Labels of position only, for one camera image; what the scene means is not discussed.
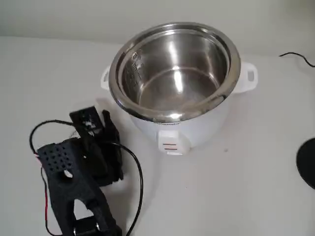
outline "black cable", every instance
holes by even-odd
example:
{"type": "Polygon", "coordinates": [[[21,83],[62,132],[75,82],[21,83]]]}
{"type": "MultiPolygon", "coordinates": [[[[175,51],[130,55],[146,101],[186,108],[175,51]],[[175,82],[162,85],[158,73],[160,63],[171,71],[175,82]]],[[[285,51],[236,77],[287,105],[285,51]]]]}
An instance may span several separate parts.
{"type": "Polygon", "coordinates": [[[284,53],[284,54],[281,54],[279,57],[283,57],[285,55],[288,55],[288,54],[294,54],[294,55],[298,55],[300,57],[302,57],[304,59],[304,61],[310,66],[310,67],[315,67],[315,65],[313,64],[310,64],[309,61],[305,58],[305,56],[301,55],[301,54],[298,54],[298,53],[293,53],[293,52],[289,52],[289,53],[284,53]]]}
{"type": "Polygon", "coordinates": [[[31,150],[32,152],[37,155],[37,152],[35,151],[35,148],[34,148],[34,145],[33,145],[33,135],[35,133],[35,131],[41,127],[42,125],[44,124],[48,124],[48,123],[58,123],[58,124],[65,124],[65,125],[69,125],[69,126],[73,126],[73,127],[76,127],[74,125],[74,123],[71,123],[71,122],[68,122],[68,121],[63,121],[63,120],[58,120],[58,119],[49,119],[49,120],[46,120],[46,121],[43,121],[41,123],[39,123],[37,126],[34,127],[34,129],[31,131],[31,134],[30,134],[30,137],[29,137],[29,143],[30,143],[30,147],[31,147],[31,150]]]}
{"type": "MultiPolygon", "coordinates": [[[[84,127],[76,126],[72,122],[58,120],[58,119],[46,120],[46,121],[43,121],[43,122],[39,123],[37,126],[35,126],[34,129],[30,133],[30,137],[29,137],[30,148],[31,148],[32,152],[35,155],[37,155],[37,152],[35,151],[35,148],[34,148],[34,145],[33,145],[34,133],[40,126],[42,126],[44,124],[47,124],[47,123],[59,123],[59,124],[65,124],[65,125],[73,126],[75,128],[82,128],[87,133],[87,136],[91,137],[88,134],[88,132],[85,130],[84,127]]],[[[138,209],[137,209],[135,218],[134,218],[133,223],[131,224],[131,226],[130,226],[127,234],[126,234],[126,236],[130,236],[130,234],[131,234],[131,232],[132,232],[132,230],[133,230],[133,228],[134,228],[134,226],[135,226],[135,224],[136,224],[136,222],[138,220],[138,217],[140,215],[140,211],[141,211],[141,207],[142,207],[142,201],[143,201],[143,174],[142,174],[141,165],[140,165],[140,162],[139,162],[137,156],[130,149],[128,149],[126,146],[124,146],[122,144],[115,143],[115,142],[104,142],[104,143],[105,144],[112,144],[112,145],[119,146],[120,148],[122,148],[126,152],[128,152],[132,156],[133,160],[135,161],[135,163],[137,165],[137,168],[138,168],[138,171],[139,171],[139,177],[140,177],[140,199],[139,199],[139,205],[138,205],[138,209]]],[[[42,167],[40,169],[40,174],[41,174],[42,180],[44,182],[44,186],[45,186],[45,227],[46,227],[46,230],[51,236],[62,236],[62,235],[55,235],[55,234],[51,233],[50,230],[48,229],[48,219],[47,219],[47,211],[48,211],[47,210],[48,209],[47,183],[46,183],[45,178],[43,176],[43,168],[42,167]]]]}
{"type": "Polygon", "coordinates": [[[143,175],[142,175],[142,169],[141,169],[141,165],[140,165],[140,162],[137,158],[137,156],[130,150],[128,149],[127,147],[125,147],[124,145],[121,145],[121,144],[118,144],[118,143],[114,143],[114,142],[104,142],[105,144],[112,144],[112,145],[116,145],[116,146],[119,146],[120,148],[124,149],[126,152],[128,152],[134,159],[134,161],[136,162],[136,165],[138,167],[138,171],[139,171],[139,177],[140,177],[140,198],[139,198],[139,205],[138,205],[138,210],[136,212],[136,215],[134,217],[134,220],[133,220],[133,223],[131,224],[126,236],[130,236],[137,220],[138,220],[138,217],[139,217],[139,214],[140,214],[140,210],[141,210],[141,207],[142,207],[142,200],[143,200],[143,175]]]}

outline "red wire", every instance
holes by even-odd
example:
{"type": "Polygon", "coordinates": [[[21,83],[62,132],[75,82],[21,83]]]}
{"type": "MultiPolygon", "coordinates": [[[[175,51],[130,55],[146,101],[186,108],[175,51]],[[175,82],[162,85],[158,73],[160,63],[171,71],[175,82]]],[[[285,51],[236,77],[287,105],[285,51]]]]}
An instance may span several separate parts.
{"type": "Polygon", "coordinates": [[[47,194],[47,189],[45,189],[45,222],[48,222],[48,194],[47,194]]]}

